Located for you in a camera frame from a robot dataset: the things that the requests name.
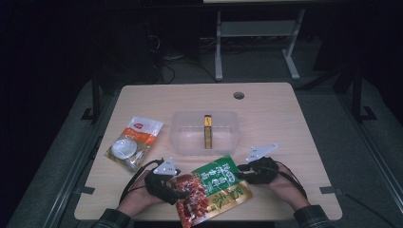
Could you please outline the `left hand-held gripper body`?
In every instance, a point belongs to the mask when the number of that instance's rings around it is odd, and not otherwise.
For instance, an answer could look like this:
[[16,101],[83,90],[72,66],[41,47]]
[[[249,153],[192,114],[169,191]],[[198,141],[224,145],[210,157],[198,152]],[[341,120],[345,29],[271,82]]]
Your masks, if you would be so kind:
[[148,193],[165,202],[168,200],[168,191],[173,190],[168,182],[180,173],[175,167],[172,157],[157,161],[158,166],[153,168],[145,177],[145,188]]

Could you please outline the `white and orange food packet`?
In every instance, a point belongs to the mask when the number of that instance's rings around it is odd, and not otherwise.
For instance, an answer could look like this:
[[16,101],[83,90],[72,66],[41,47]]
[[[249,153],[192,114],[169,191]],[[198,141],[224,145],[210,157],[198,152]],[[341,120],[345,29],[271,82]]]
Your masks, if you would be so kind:
[[137,172],[162,128],[162,122],[133,117],[107,149],[106,157],[130,173]]

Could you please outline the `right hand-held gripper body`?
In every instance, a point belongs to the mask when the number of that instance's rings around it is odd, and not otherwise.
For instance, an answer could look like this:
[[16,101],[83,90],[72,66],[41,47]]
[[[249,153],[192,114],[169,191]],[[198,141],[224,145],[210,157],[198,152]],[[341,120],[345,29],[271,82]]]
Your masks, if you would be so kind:
[[274,144],[252,146],[249,155],[246,157],[247,164],[252,170],[247,174],[254,176],[254,182],[250,184],[270,183],[278,173],[278,166],[269,157],[269,154],[276,150],[278,146]]

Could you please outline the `green and gold food pouch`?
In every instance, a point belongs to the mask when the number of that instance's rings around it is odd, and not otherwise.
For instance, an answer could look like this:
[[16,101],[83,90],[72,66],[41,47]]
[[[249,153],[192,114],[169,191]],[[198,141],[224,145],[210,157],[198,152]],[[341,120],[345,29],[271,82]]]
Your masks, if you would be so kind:
[[178,192],[188,193],[176,202],[182,228],[192,228],[248,201],[253,193],[230,156],[223,156],[190,174],[169,182]]

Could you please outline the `grey tape strip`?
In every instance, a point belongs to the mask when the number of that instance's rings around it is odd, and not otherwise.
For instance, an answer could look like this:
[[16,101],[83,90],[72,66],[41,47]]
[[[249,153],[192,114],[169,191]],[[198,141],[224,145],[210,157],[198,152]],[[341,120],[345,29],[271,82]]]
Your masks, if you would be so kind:
[[81,194],[88,194],[88,195],[92,195],[95,191],[95,188],[92,187],[78,187],[75,189],[74,194],[76,195],[81,195]]
[[339,188],[335,188],[333,186],[322,186],[319,188],[322,195],[325,194],[335,194],[335,195],[343,195],[343,191]]

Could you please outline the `black metal stand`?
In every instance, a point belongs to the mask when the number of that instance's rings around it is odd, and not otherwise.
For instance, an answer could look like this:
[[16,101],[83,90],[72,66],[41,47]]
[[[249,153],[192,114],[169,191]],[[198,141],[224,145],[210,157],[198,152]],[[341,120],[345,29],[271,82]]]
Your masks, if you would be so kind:
[[369,106],[361,105],[362,75],[358,66],[354,67],[353,91],[352,91],[352,113],[359,122],[376,121],[377,117]]
[[95,124],[101,112],[99,69],[97,67],[93,68],[91,75],[91,98],[92,108],[87,108],[81,119]]

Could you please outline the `white metal table frame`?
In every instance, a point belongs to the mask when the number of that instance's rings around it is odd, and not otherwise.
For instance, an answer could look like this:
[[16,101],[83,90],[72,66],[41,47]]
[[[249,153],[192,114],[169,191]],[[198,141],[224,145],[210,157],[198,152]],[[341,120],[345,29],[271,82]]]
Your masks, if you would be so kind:
[[215,51],[215,79],[223,80],[221,39],[234,37],[288,37],[288,47],[282,50],[282,56],[294,81],[300,76],[295,66],[292,54],[299,35],[305,8],[300,8],[293,20],[235,20],[222,19],[223,10],[217,11],[216,22],[216,51]]

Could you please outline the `clear plastic container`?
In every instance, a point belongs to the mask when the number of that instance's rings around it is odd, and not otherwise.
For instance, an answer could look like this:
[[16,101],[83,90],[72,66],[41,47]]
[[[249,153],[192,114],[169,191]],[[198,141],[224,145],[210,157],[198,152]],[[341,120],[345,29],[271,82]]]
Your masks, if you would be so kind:
[[[212,148],[204,143],[204,117],[212,117]],[[239,115],[232,110],[200,109],[175,112],[169,139],[174,150],[186,156],[231,155],[240,141]]]

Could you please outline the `yellow stick packet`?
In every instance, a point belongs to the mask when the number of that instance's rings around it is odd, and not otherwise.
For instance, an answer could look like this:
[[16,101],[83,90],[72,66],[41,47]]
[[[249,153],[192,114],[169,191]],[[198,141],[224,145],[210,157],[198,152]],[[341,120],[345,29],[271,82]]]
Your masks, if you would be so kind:
[[204,146],[212,149],[212,116],[204,115]]

